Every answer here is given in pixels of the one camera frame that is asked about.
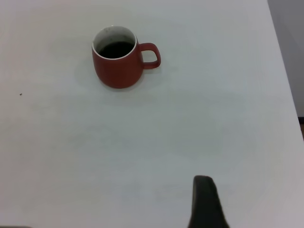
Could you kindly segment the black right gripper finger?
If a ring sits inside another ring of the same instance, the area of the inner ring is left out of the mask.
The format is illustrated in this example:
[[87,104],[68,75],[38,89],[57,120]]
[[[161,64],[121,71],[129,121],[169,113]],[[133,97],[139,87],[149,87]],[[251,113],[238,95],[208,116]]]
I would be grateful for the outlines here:
[[219,199],[217,187],[209,176],[193,179],[189,228],[229,228]]

